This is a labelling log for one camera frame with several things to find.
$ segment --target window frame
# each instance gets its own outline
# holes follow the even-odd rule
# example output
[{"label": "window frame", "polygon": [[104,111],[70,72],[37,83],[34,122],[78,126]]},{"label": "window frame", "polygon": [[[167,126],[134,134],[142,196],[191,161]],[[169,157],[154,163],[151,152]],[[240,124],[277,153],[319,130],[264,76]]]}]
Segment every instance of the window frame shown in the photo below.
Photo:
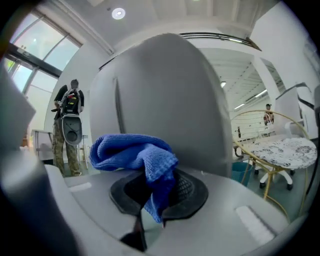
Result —
[{"label": "window frame", "polygon": [[[40,11],[34,9],[30,14],[36,16],[38,19],[36,19],[34,22],[32,22],[30,25],[28,25],[24,30],[22,30],[16,38],[12,41],[12,43],[9,43],[9,48],[7,54],[5,54],[5,57],[9,60],[16,61],[20,60],[21,62],[26,62],[28,65],[32,66],[32,72],[24,86],[24,89],[22,93],[26,95],[26,93],[29,90],[29,87],[31,85],[32,80],[34,79],[37,71],[44,72],[48,74],[49,76],[52,76],[54,78],[59,79],[62,70],[50,65],[49,63],[46,63],[45,60],[49,56],[49,54],[52,53],[52,51],[63,41],[68,39],[71,43],[76,45],[79,49],[83,45],[80,43],[77,39],[75,39],[69,32],[67,32],[65,29],[57,25],[53,20],[48,18],[46,15],[41,13]],[[62,34],[62,39],[60,39],[52,48],[51,50],[44,56],[43,59],[40,59],[32,54],[30,54],[27,51],[20,51],[20,48],[15,45],[16,41],[25,33],[28,32],[30,28],[32,28],[35,24],[38,22],[43,21],[47,25],[49,25],[51,28]]]}]

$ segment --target blue towel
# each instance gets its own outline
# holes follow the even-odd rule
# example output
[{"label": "blue towel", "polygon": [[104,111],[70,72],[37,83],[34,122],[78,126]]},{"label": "blue towel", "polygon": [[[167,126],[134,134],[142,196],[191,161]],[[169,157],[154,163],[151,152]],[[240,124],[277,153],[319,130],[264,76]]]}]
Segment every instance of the blue towel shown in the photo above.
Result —
[{"label": "blue towel", "polygon": [[113,171],[118,168],[140,169],[144,166],[147,185],[152,195],[144,208],[157,223],[168,207],[168,195],[175,185],[173,170],[178,159],[163,140],[141,134],[106,134],[91,147],[90,160],[94,168]]}]

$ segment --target white wall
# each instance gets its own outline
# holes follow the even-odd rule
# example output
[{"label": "white wall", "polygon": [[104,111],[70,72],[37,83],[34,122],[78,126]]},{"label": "white wall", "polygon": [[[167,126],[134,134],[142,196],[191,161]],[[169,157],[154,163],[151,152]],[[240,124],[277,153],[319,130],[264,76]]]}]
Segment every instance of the white wall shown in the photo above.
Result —
[{"label": "white wall", "polygon": [[287,89],[305,82],[313,92],[320,81],[303,52],[308,36],[294,13],[279,2],[258,19],[250,38],[272,62]]},{"label": "white wall", "polygon": [[43,130],[45,126],[47,107],[51,98],[51,92],[39,89],[31,84],[28,88],[26,96],[28,102],[36,111],[29,124],[28,132],[31,133],[32,130]]},{"label": "white wall", "polygon": [[82,120],[82,133],[88,135],[86,140],[87,145],[92,144],[90,120],[89,120],[89,90],[91,83],[99,71],[99,67],[102,66],[110,59],[110,56],[106,54],[99,46],[87,41],[71,58],[61,76],[59,77],[56,86],[52,92],[52,96],[49,101],[49,105],[46,110],[46,117],[44,122],[44,130],[52,131],[54,117],[56,113],[51,112],[54,107],[54,98],[56,97],[59,89],[63,85],[70,86],[70,82],[73,79],[77,79],[79,82],[79,89],[84,94],[84,110],[80,114]]}]

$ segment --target backpack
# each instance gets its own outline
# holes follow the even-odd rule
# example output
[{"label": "backpack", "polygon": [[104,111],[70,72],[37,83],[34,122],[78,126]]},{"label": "backpack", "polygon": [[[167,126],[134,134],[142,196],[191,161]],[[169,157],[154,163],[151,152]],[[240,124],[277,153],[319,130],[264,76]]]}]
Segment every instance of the backpack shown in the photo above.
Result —
[{"label": "backpack", "polygon": [[76,89],[68,90],[61,101],[61,115],[79,115],[80,95]]}]

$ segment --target white ceiling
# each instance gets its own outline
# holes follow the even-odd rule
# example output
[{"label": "white ceiling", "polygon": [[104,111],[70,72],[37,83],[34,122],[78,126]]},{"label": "white ceiling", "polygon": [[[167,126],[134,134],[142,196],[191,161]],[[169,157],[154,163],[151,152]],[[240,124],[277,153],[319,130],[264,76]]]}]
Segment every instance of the white ceiling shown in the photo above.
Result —
[{"label": "white ceiling", "polygon": [[[258,100],[254,96],[266,89],[259,74],[251,64],[252,56],[250,54],[220,48],[202,48],[200,51],[213,66],[220,81],[226,82],[223,90],[230,111],[242,103],[254,104]],[[270,62],[265,61],[265,64],[279,90],[283,91],[284,85],[278,72]]]},{"label": "white ceiling", "polygon": [[[209,21],[209,28],[245,38],[277,0],[59,0],[67,3],[111,47],[146,28],[168,21]],[[111,13],[123,8],[115,20]]]},{"label": "white ceiling", "polygon": [[[113,50],[123,40],[141,35],[162,26],[166,32],[175,24],[181,32],[204,32],[200,20],[206,19],[207,32],[219,30],[244,38],[250,34],[256,20],[273,7],[277,0],[47,0],[63,2],[101,36]],[[115,8],[125,9],[123,19],[115,20]],[[41,11],[56,21],[50,12]],[[244,52],[220,49],[200,49],[220,76],[226,81],[223,88],[229,110],[242,103],[254,104],[254,95],[265,90],[258,73],[251,64],[252,56]],[[270,62],[265,62],[279,88],[283,83]]]}]

